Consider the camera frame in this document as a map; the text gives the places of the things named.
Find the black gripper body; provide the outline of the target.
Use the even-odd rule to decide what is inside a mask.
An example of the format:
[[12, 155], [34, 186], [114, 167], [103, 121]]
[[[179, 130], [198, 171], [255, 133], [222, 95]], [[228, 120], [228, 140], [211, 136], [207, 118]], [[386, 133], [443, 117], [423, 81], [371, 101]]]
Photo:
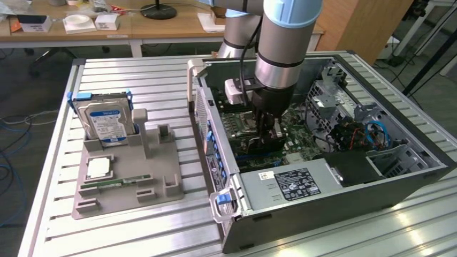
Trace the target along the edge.
[[280, 118], [286, 110], [290, 108], [295, 87], [286, 89], [274, 89], [263, 87], [254, 91], [252, 105], [256, 117], [271, 116]]

